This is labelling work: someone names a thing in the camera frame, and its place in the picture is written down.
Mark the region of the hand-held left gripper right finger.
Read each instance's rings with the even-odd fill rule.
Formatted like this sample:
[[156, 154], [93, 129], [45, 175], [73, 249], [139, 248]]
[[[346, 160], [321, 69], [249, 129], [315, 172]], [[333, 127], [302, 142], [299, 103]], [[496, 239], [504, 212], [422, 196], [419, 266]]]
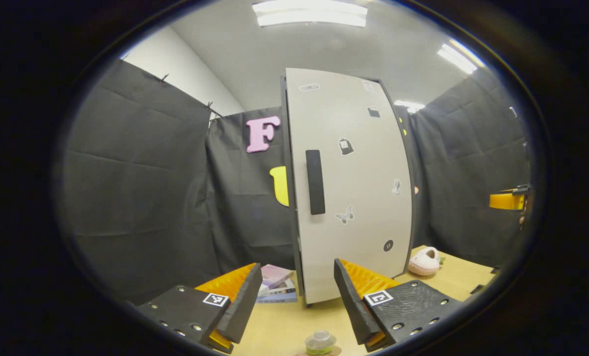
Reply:
[[405, 345], [463, 306], [422, 281], [398, 282], [344, 259], [335, 259], [334, 279], [356, 341], [368, 352]]

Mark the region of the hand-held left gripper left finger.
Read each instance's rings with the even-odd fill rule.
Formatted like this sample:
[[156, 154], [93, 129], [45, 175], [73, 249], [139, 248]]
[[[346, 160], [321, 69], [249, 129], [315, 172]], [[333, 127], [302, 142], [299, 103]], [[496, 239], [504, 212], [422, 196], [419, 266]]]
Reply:
[[135, 309], [175, 338], [230, 354], [245, 333], [261, 282], [261, 265], [252, 263], [196, 287], [176, 285]]

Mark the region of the black door handle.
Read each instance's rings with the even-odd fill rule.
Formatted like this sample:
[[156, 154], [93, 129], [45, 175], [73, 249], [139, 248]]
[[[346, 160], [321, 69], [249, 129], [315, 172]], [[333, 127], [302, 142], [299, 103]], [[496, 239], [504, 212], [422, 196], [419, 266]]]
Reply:
[[308, 176], [308, 195], [310, 213], [319, 216], [326, 213], [322, 162], [319, 150], [306, 150], [306, 169]]

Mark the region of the blue book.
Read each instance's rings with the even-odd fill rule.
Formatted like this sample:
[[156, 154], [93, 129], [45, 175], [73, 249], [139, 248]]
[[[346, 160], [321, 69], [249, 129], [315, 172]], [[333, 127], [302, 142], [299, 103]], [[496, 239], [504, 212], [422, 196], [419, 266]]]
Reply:
[[281, 304], [281, 303], [296, 303], [296, 302], [297, 302], [296, 292], [269, 294], [269, 295], [257, 297], [257, 299], [256, 299], [256, 304], [274, 304], [274, 303]]

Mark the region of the black backdrop cloth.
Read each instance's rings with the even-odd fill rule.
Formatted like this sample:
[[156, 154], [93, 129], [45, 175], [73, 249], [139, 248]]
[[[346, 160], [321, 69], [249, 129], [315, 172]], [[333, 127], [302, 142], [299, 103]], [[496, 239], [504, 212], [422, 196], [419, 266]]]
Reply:
[[[277, 106], [211, 120], [208, 107], [126, 62], [82, 100], [60, 198], [69, 237], [120, 300], [139, 305], [255, 262], [296, 271], [310, 303], [338, 296], [342, 258], [396, 277], [433, 245], [499, 266], [519, 212], [489, 196], [533, 182], [524, 117], [480, 71], [415, 114], [381, 81], [288, 68]], [[312, 216], [306, 150], [326, 213]]]

